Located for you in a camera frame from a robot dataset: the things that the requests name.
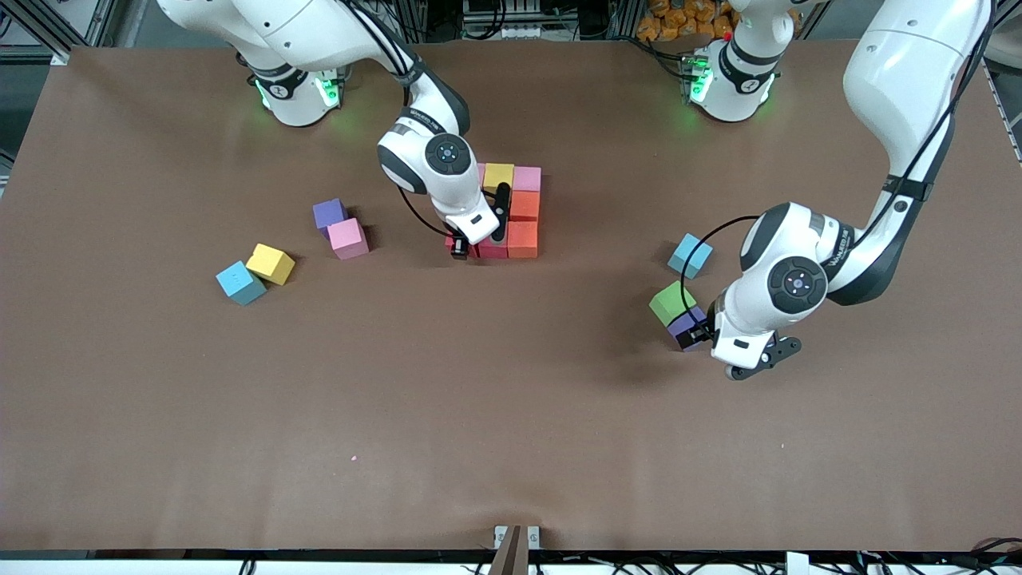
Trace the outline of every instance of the purple cube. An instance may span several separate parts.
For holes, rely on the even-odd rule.
[[[692,308],[692,316],[695,316],[696,320],[698,320],[700,324],[706,322],[706,315],[703,314],[703,310],[699,309],[699,306]],[[682,351],[692,351],[699,347],[699,344],[702,343],[701,341],[695,341],[692,338],[692,329],[696,327],[696,325],[692,322],[692,316],[685,313],[675,319],[675,321],[670,323],[670,326],[667,326],[667,333],[675,338],[675,341],[678,342]]]
[[[326,228],[346,220],[347,209],[344,208],[344,204],[340,202],[340,199],[334,198],[313,205],[313,217],[316,218],[316,229],[320,230],[323,237],[330,239]]]

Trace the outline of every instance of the cable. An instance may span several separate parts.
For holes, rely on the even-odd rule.
[[[707,318],[703,322],[699,322],[699,319],[696,318],[696,315],[692,314],[692,308],[689,307],[688,302],[685,301],[685,270],[689,269],[689,261],[692,260],[692,255],[694,255],[696,253],[696,251],[699,249],[699,247],[702,246],[702,244],[705,243],[707,239],[709,239],[710,237],[713,237],[713,235],[716,232],[718,232],[722,229],[725,229],[727,227],[733,226],[733,225],[735,225],[735,224],[737,224],[739,222],[745,222],[745,221],[748,221],[748,220],[758,220],[758,219],[759,219],[759,215],[742,215],[740,218],[735,218],[735,219],[733,219],[733,220],[731,220],[729,222],[726,222],[726,223],[723,223],[723,224],[716,226],[715,228],[713,228],[712,231],[710,231],[709,233],[707,233],[706,235],[704,235],[702,237],[702,239],[699,240],[699,243],[696,243],[696,246],[692,249],[692,252],[689,253],[689,256],[685,257],[685,265],[682,266],[682,274],[681,274],[682,275],[682,279],[681,279],[681,284],[682,284],[681,285],[682,307],[685,308],[685,313],[688,314],[689,318],[692,319],[692,324],[694,325],[694,327],[701,329],[703,332],[706,332],[706,335],[709,336],[710,339],[713,338],[713,335],[710,334],[709,331],[706,329],[706,326],[709,325],[709,319]]]
[[[445,237],[454,237],[453,233],[448,233],[446,231],[443,231],[439,228],[437,228],[436,226],[434,226],[433,224],[427,222],[422,215],[419,214],[419,211],[415,208],[414,205],[412,205],[412,202],[409,201],[409,199],[408,199],[408,193],[406,193],[405,190],[400,185],[399,186],[394,186],[394,187],[397,187],[398,191],[401,192],[401,197],[405,200],[405,205],[408,205],[408,208],[412,210],[412,213],[415,214],[416,219],[418,219],[420,222],[422,222],[422,225],[428,227],[429,229],[435,231],[436,233],[438,233],[438,234],[440,234],[440,235],[443,235]]]
[[[490,29],[486,30],[486,32],[484,32],[482,36],[472,36],[471,34],[468,34],[466,32],[464,33],[465,38],[468,38],[469,40],[490,40],[491,38],[496,36],[497,33],[500,32],[502,28],[504,28],[504,21],[506,20],[508,15],[508,5],[505,0],[498,0],[498,1],[500,2],[500,4],[494,6],[494,21],[491,22]]]
[[[241,562],[241,569],[238,570],[238,575],[253,575],[256,573],[256,560],[246,559]]]
[[[940,127],[943,126],[944,122],[948,117],[950,117],[951,114],[955,113],[955,110],[958,108],[959,101],[961,101],[962,99],[962,94],[965,93],[965,89],[969,86],[969,83],[972,82],[972,77],[975,76],[976,70],[979,68],[980,62],[982,62],[983,53],[986,52],[986,45],[989,43],[990,36],[993,34],[993,27],[995,26],[993,22],[993,17],[994,14],[996,13],[996,9],[997,9],[996,0],[990,0],[990,10],[991,10],[990,19],[986,22],[986,27],[983,29],[983,34],[979,37],[979,40],[976,41],[976,45],[973,46],[972,52],[969,53],[969,57],[965,61],[966,71],[962,76],[962,81],[959,82],[958,90],[956,90],[955,95],[951,97],[950,102],[948,102],[947,108],[944,109],[944,112],[940,114],[940,117],[937,119],[937,123],[933,126],[933,129],[930,131],[930,134],[926,137],[925,140],[923,140],[923,145],[919,147],[919,150],[916,152],[916,155],[912,158],[912,161],[909,162],[909,166],[904,171],[904,177],[898,179],[897,183],[894,184],[894,188],[890,191],[890,197],[887,198],[887,201],[884,203],[884,206],[881,207],[880,211],[877,212],[877,217],[874,218],[872,222],[870,222],[870,225],[867,226],[866,231],[863,232],[863,235],[861,235],[858,239],[856,239],[851,243],[850,247],[851,249],[854,249],[855,247],[861,245],[863,241],[865,241],[866,238],[870,235],[870,233],[874,229],[876,229],[877,224],[880,223],[880,220],[883,219],[884,214],[887,213],[887,210],[890,209],[891,205],[894,204],[895,197],[901,190],[901,186],[904,183],[904,181],[909,179],[909,176],[912,175],[912,171],[916,167],[916,163],[918,163],[920,158],[923,157],[923,153],[926,152],[926,148],[929,147],[930,142],[932,142],[933,138],[935,138],[937,136],[937,133],[940,132]]]

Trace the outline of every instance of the light blue cube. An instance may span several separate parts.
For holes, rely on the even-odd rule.
[[[670,260],[667,265],[670,269],[677,271],[678,273],[683,273],[682,267],[685,266],[685,259],[692,253],[692,250],[696,248],[699,244],[699,238],[692,235],[691,233],[685,234],[685,239],[678,244],[678,248],[675,249],[675,253],[670,255]],[[713,248],[709,246],[709,243],[703,243],[699,245],[696,252],[692,255],[692,259],[689,260],[689,268],[684,271],[685,277],[689,279],[695,279],[696,274],[702,269],[703,263],[706,262],[706,257],[709,257],[710,252]]]
[[[234,261],[231,267],[218,273],[217,281],[228,298],[243,306],[266,294],[266,285],[241,261]]]

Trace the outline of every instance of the stacked cubes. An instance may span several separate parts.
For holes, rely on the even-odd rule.
[[[234,261],[217,274],[217,281],[228,298],[246,306],[266,294],[263,279],[283,285],[294,269],[290,255],[264,243],[257,243],[248,260]]]
[[[685,274],[688,279],[695,278],[713,250],[706,243],[699,245],[698,248],[696,245],[699,245],[699,239],[686,233],[667,261],[671,269],[680,274]],[[689,265],[686,268],[685,259],[690,254],[692,258],[689,259]],[[705,326],[706,314],[696,305],[692,294],[683,289],[680,280],[664,287],[656,296],[653,296],[649,307],[660,324],[667,329],[670,337],[678,342],[682,351],[692,351],[701,343],[701,341],[696,340],[696,336],[701,334],[699,329]]]
[[[350,218],[340,199],[334,198],[313,205],[316,229],[330,242],[330,248],[341,259],[369,252],[366,232],[358,218]]]
[[[484,259],[532,258],[540,255],[540,167],[512,163],[479,163],[479,185],[484,191],[496,193],[501,184],[511,188],[508,213],[498,213],[507,219],[504,237],[495,241],[487,237],[469,249],[469,254]],[[448,248],[453,240],[447,240]]]

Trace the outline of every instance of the pink cube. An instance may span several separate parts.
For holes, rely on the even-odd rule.
[[[514,166],[514,191],[540,191],[539,167],[528,167],[526,165]]]
[[[366,232],[359,225],[359,220],[356,218],[349,218],[342,222],[329,225],[326,228],[326,232],[330,238],[330,248],[341,259],[350,259],[369,252],[369,242],[366,241]]]
[[[508,258],[508,238],[507,232],[504,234],[504,239],[500,243],[494,241],[492,237],[487,237],[479,242],[476,247],[479,250],[479,258],[482,259],[506,259]]]

